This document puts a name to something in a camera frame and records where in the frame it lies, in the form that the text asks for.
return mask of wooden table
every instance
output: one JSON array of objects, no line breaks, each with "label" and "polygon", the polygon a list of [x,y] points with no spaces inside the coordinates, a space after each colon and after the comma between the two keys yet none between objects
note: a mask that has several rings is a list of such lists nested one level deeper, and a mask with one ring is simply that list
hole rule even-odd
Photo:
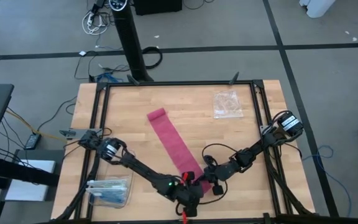
[{"label": "wooden table", "polygon": [[[285,110],[287,107],[280,82],[265,80],[264,85],[271,114],[275,115]],[[213,96],[225,90],[237,91],[243,118],[213,118]],[[95,92],[95,84],[80,86],[72,128],[89,128]],[[96,124],[99,124],[104,92],[100,97]],[[260,139],[248,85],[112,87],[105,127],[112,129],[111,136],[125,141],[140,161],[157,172],[179,174],[146,117],[146,114],[159,108],[165,108],[170,121],[201,167],[205,166],[201,158],[201,150],[207,144],[218,142],[235,149],[243,149]],[[67,152],[74,147],[76,145],[68,147]],[[213,155],[221,163],[228,161],[232,152],[216,146],[209,148],[207,154]],[[60,174],[52,218],[59,216],[75,195],[80,181],[83,158],[82,148],[66,157]],[[298,152],[284,145],[282,163],[289,188],[307,209],[314,211]],[[98,178],[103,178],[101,175],[121,172],[128,172],[128,170],[118,166],[107,166],[106,162],[101,161]],[[197,219],[255,218],[261,217],[265,212],[274,216],[263,154],[257,156],[249,170],[234,175],[227,183],[229,186],[227,195],[218,202],[200,205]],[[205,202],[214,198],[216,196],[210,190],[201,200]],[[280,196],[279,199],[284,210],[282,197]],[[82,217],[85,217],[87,203],[88,197],[85,195]],[[122,209],[94,207],[92,220],[175,220],[180,218],[175,214],[175,205],[176,203],[159,195],[149,182],[135,174],[129,203]]]}]

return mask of red clip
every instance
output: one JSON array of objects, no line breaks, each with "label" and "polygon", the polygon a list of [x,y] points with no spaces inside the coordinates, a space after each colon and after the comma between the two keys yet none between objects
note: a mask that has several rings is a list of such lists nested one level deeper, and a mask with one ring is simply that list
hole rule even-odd
[{"label": "red clip", "polygon": [[183,217],[183,224],[186,224],[187,223],[187,216],[186,216],[185,211],[183,211],[183,213],[181,215]]},{"label": "red clip", "polygon": [[183,174],[183,178],[181,179],[180,182],[181,182],[182,184],[184,184],[184,181],[183,181],[183,180],[186,181],[188,176],[189,176],[189,175],[187,174],[187,172],[185,172],[185,174]]}]

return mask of red fabric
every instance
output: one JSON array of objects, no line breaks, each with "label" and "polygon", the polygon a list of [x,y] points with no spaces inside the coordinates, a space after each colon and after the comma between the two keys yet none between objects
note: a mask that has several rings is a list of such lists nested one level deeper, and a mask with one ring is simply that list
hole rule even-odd
[{"label": "red fabric", "polygon": [[[196,179],[201,176],[203,170],[201,170],[196,159],[193,157],[178,131],[169,120],[165,110],[163,108],[158,109],[149,113],[147,117],[180,174],[193,171]],[[211,188],[211,185],[207,181],[202,181],[201,185],[204,193]]]}]

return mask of pink cloth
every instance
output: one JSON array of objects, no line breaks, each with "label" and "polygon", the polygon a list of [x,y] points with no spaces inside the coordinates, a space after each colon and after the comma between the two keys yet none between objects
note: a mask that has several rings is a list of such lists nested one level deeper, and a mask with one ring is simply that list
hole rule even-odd
[{"label": "pink cloth", "polygon": [[[196,179],[201,176],[203,170],[169,120],[165,110],[163,108],[158,109],[149,113],[147,117],[180,174],[193,171]],[[202,181],[201,185],[204,193],[211,188],[211,185],[207,181]]]}]

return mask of black box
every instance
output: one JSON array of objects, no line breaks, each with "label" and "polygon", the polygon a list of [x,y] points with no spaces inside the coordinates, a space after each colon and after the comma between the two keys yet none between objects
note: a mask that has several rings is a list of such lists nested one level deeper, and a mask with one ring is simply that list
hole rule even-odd
[{"label": "black box", "polygon": [[136,14],[143,16],[181,10],[181,0],[134,0]]}]

